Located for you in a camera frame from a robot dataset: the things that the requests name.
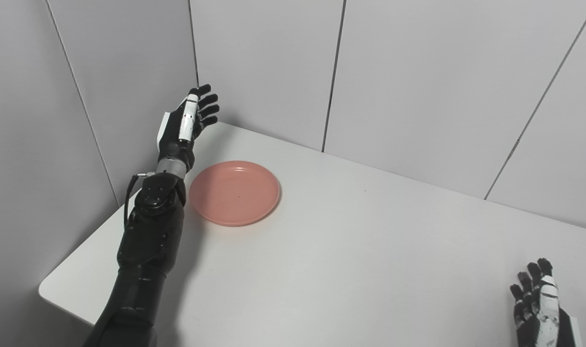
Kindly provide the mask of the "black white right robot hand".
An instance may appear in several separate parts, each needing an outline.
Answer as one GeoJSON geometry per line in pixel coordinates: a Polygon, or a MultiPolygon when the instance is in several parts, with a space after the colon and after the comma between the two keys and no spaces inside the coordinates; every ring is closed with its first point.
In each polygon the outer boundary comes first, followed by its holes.
{"type": "Polygon", "coordinates": [[[561,307],[551,262],[529,262],[517,278],[509,290],[518,347],[581,347],[577,318],[561,307]]]}

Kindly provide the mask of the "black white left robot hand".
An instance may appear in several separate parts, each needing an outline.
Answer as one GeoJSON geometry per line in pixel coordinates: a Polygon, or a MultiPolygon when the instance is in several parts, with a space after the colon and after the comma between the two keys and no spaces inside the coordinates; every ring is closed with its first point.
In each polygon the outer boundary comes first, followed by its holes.
{"type": "Polygon", "coordinates": [[[184,178],[194,165],[194,142],[218,122],[218,95],[209,84],[193,88],[173,112],[166,112],[158,131],[157,173],[184,178]]]}

